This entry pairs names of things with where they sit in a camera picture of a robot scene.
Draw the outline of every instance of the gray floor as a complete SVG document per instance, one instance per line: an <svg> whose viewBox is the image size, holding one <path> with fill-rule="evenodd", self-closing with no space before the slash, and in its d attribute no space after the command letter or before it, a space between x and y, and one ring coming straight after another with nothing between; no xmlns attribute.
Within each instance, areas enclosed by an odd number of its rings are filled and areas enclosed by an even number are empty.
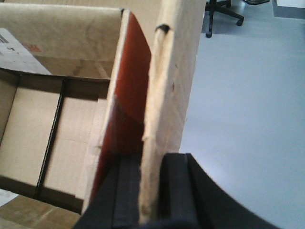
<svg viewBox="0 0 305 229"><path fill-rule="evenodd" d="M305 20L232 1L202 34L180 152L248 209L305 228ZM208 17L203 31L208 30Z"/></svg>

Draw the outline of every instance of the cardboard divider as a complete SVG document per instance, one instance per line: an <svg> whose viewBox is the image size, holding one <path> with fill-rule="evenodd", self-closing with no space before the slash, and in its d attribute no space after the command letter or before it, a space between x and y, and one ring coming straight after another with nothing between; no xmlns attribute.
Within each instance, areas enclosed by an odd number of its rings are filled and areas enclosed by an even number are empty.
<svg viewBox="0 0 305 229"><path fill-rule="evenodd" d="M142 153L151 53L135 16L124 12L124 17L128 18L126 38L118 69L112 72L113 83L108 95L112 99L108 112L112 115L104 126L101 156L90 199L104 181L116 154Z"/></svg>

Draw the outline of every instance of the cardboard box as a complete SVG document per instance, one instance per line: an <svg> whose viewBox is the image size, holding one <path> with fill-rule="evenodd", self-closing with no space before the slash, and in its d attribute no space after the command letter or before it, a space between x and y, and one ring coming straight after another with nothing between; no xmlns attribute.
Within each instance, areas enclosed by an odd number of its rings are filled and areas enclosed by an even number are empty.
<svg viewBox="0 0 305 229"><path fill-rule="evenodd" d="M142 30L129 10L9 3L0 28L0 188L81 212L112 155L142 152Z"/></svg>
<svg viewBox="0 0 305 229"><path fill-rule="evenodd" d="M5 2L123 7L134 12L152 51L145 108L145 131L142 138L144 147L139 196L140 222L154 219L161 159L166 152L179 151L206 1L5 0ZM105 156L102 155L103 153L100 157L101 164L107 161L103 160ZM96 181L99 182L95 182L95 189L102 182L101 174L97 174L99 179Z"/></svg>

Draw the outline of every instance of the black line on cardboard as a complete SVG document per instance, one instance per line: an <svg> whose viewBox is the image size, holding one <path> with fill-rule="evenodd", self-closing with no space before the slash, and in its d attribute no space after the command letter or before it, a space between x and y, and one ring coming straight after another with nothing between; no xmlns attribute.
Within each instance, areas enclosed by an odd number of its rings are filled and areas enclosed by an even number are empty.
<svg viewBox="0 0 305 229"><path fill-rule="evenodd" d="M50 135L49 135L49 140L48 140L46 152L44 154L41 170L40 170L40 173L39 173L39 178L38 178L35 193L34 193L34 198L36 198L36 199L39 199L41 189L43 187L44 180L46 178L46 174L47 174L47 170L48 170L48 166L49 166L49 162L50 162L50 158L51 158L51 153L52 153L53 145L54 145L54 141L55 141L55 136L56 136L56 132L57 132L57 128L58 128L58 123L59 123L59 119L60 119L60 115L61 115L62 104L63 104L63 100L64 100L65 87L66 87L66 80L64 79L62 81L61 92L60 92L60 95L59 95L59 99L58 99L58 103L57 103L57 107L56 107L56 112L55 112L55 116L54 116L54 120L53 120L53 124L52 124L52 128L51 128L51 132L50 132Z"/></svg>
<svg viewBox="0 0 305 229"><path fill-rule="evenodd" d="M0 34L0 42L1 43L9 43L1 34Z"/></svg>
<svg viewBox="0 0 305 229"><path fill-rule="evenodd" d="M156 28L156 31L157 31L158 29L163 30L163 31L165 32L165 34L167 34L168 30L170 30L170 27L169 27L168 25L166 25L166 24L162 24L162 25L159 25L159 26Z"/></svg>

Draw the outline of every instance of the cardboard edge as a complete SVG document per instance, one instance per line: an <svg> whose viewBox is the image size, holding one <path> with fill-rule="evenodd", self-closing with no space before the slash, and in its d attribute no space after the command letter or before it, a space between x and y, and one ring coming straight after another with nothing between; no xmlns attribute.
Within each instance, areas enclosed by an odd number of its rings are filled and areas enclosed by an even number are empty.
<svg viewBox="0 0 305 229"><path fill-rule="evenodd" d="M140 223L156 219L162 158L178 152L191 91L206 1L163 1L145 112L139 194Z"/></svg>
<svg viewBox="0 0 305 229"><path fill-rule="evenodd" d="M107 126L109 124L111 113L112 113L112 110L114 107L114 90L115 90L117 79L118 79L118 72L119 72L119 68L120 68L120 62L122 59L122 51L124 48L124 42L125 42L126 33L127 33L127 29L128 29L129 14L130 14L129 10L122 10L122 23L121 23L121 29L120 29L120 36L119 36L119 40L118 40L118 44L117 44L116 55L115 55L114 62L113 62L111 79L110 79L109 88L108 88L107 106L106 106L106 111L105 111L104 122L102 124L102 132L101 132L100 139L98 139L98 142L94 143L95 144L94 149L93 149L94 151L92 150L90 152L90 154L95 157L95 163L91 168L91 172L89 172L92 179L88 179L87 190L86 190L85 199L84 199L83 207L82 207L83 212L87 209L90 201L92 200L92 192L94 189L94 185L93 185L94 177L95 177L97 166L98 166L98 160L100 157L100 152L101 152L103 140L105 137L105 133L107 130Z"/></svg>
<svg viewBox="0 0 305 229"><path fill-rule="evenodd" d="M121 62L118 71L114 71L116 81L109 88L111 114L106 116L90 199L103 183L116 154L142 153L151 52L136 17L128 10L124 15L128 17L125 43L122 50L118 49Z"/></svg>

